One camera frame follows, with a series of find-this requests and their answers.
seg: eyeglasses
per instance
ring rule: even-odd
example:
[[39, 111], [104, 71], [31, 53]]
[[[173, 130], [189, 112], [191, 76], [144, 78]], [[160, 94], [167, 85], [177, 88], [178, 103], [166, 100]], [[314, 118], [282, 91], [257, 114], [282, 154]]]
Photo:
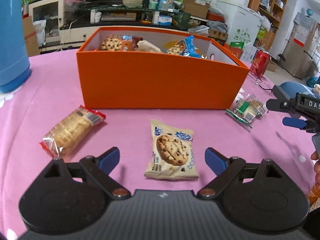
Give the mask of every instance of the eyeglasses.
[[260, 89], [263, 90], [268, 95], [270, 96], [273, 95], [272, 87], [268, 83], [263, 81], [261, 78], [256, 77], [253, 73], [249, 72], [246, 79], [249, 80], [251, 83], [255, 83], [256, 85], [258, 85]]

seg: globe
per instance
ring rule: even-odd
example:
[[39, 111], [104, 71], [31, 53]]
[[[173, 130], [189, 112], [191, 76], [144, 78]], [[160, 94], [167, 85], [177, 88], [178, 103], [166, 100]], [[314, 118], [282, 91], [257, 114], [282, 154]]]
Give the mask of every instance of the globe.
[[310, 8], [307, 9], [307, 14], [308, 14], [309, 16], [312, 16], [312, 15], [313, 15], [313, 10], [311, 10]]

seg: blue bottle base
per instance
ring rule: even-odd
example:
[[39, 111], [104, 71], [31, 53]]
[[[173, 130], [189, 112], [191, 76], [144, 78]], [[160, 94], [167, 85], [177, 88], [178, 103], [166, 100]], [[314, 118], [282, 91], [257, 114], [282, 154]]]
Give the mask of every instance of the blue bottle base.
[[0, 86], [0, 93], [8, 93], [21, 86], [31, 75], [31, 69], [28, 67], [22, 74], [9, 83]]

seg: blue cup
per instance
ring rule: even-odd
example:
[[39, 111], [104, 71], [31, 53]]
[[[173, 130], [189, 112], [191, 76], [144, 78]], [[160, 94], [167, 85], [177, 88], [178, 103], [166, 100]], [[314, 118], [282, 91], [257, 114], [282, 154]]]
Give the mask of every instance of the blue cup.
[[0, 0], [0, 92], [22, 85], [31, 74], [25, 46], [21, 0]]

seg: gray ribbed surface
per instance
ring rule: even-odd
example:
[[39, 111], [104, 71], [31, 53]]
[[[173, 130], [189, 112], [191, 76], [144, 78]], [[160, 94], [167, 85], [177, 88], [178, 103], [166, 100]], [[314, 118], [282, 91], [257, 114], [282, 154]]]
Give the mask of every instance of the gray ribbed surface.
[[214, 202], [190, 191], [137, 190], [134, 197], [112, 202], [92, 226], [69, 235], [43, 236], [27, 232], [21, 240], [299, 240], [301, 231], [278, 236], [247, 232], [227, 220]]

